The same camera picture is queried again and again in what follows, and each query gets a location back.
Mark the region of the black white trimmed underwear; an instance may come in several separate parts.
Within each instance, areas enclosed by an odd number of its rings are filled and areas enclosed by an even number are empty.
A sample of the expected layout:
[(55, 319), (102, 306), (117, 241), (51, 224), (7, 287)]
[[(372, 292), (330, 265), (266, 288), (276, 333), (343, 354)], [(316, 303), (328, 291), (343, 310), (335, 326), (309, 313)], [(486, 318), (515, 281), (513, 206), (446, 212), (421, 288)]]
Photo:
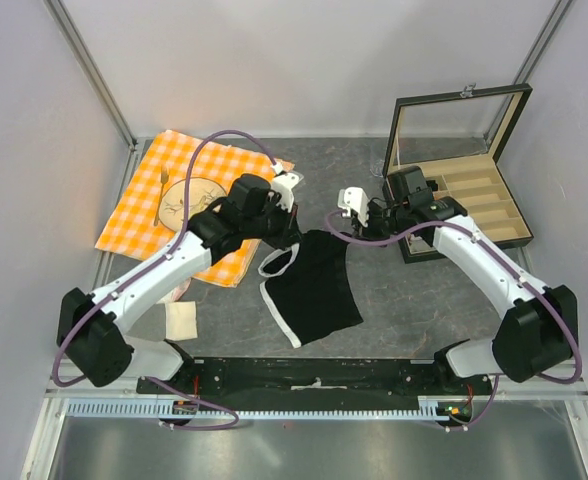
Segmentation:
[(292, 347), (363, 322), (350, 288), (346, 254), (346, 242), (310, 230), (300, 242), (273, 251), (260, 264), (261, 297)]

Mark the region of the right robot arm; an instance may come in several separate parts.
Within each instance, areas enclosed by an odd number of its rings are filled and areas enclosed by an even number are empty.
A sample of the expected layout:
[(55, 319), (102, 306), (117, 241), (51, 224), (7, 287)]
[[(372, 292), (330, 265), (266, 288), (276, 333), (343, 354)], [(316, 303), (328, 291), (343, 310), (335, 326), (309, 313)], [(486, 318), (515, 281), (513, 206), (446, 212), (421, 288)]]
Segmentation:
[(451, 394), (468, 377), (503, 374), (522, 383), (550, 380), (548, 369), (573, 360), (574, 372), (557, 381), (570, 384), (582, 374), (578, 306), (565, 285), (552, 288), (519, 267), (482, 232), (465, 207), (449, 194), (436, 194), (417, 166), (386, 179), (383, 202), (349, 187), (338, 205), (352, 222), (356, 242), (386, 246), (411, 235), (450, 259), (488, 298), (500, 325), (491, 339), (466, 340), (444, 348), (432, 381)]

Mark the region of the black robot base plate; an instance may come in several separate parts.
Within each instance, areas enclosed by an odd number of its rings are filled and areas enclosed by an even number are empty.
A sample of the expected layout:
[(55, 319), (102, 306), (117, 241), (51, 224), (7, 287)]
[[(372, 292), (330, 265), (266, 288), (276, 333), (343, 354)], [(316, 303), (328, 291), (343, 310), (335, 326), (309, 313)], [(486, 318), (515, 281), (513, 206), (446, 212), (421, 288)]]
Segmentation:
[(457, 379), (432, 360), (192, 357), (167, 381), (185, 394), (240, 407), (410, 408), (421, 397), (485, 396), (481, 375)]

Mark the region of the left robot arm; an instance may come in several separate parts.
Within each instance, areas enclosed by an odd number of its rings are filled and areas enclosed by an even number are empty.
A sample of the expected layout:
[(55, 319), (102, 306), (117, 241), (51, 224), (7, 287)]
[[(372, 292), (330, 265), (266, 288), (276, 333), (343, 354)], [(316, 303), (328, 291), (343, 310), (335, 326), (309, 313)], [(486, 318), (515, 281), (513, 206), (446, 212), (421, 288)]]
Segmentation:
[(193, 382), (188, 356), (166, 341), (129, 340), (133, 324), (163, 296), (196, 274), (219, 263), (250, 239), (284, 249), (301, 237), (294, 190), (302, 177), (282, 172), (272, 181), (243, 174), (225, 197), (194, 214), (146, 261), (111, 283), (85, 293), (67, 292), (61, 302), (58, 354), (95, 387), (124, 374), (156, 376), (172, 393)]

